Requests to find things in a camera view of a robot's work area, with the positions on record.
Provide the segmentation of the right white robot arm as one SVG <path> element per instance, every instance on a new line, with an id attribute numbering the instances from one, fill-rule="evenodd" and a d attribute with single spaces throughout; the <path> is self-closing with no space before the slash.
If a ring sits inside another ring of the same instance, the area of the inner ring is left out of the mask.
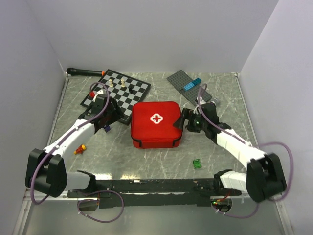
<path id="1" fill-rule="evenodd" d="M 204 132 L 216 145 L 227 150 L 246 169 L 231 169 L 214 175 L 213 189 L 219 195 L 230 189 L 247 193 L 259 203 L 287 190 L 287 182 L 279 157 L 266 153 L 241 138 L 228 124 L 220 122 L 214 103 L 202 104 L 197 111 L 184 108 L 173 126 L 189 132 Z"/>

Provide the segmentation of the red black medicine bag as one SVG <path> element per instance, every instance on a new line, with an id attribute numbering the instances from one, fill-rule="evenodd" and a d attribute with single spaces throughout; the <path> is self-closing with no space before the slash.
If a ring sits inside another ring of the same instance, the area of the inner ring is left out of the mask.
<path id="1" fill-rule="evenodd" d="M 139 149 L 178 147 L 182 130 L 173 124 L 180 117 L 178 103 L 174 101 L 138 102 L 133 106 L 131 138 Z"/>

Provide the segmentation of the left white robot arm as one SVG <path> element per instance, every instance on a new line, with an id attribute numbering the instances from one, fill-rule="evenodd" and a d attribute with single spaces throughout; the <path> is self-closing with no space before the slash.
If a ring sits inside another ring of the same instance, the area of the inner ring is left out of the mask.
<path id="1" fill-rule="evenodd" d="M 58 140 L 43 150 L 35 148 L 30 152 L 26 187 L 52 197 L 58 197 L 66 190 L 79 190 L 86 197 L 93 196 L 97 188 L 95 175 L 85 171 L 67 172 L 66 159 L 98 130 L 123 116 L 114 98 L 105 94 L 97 95 L 95 101 Z"/>

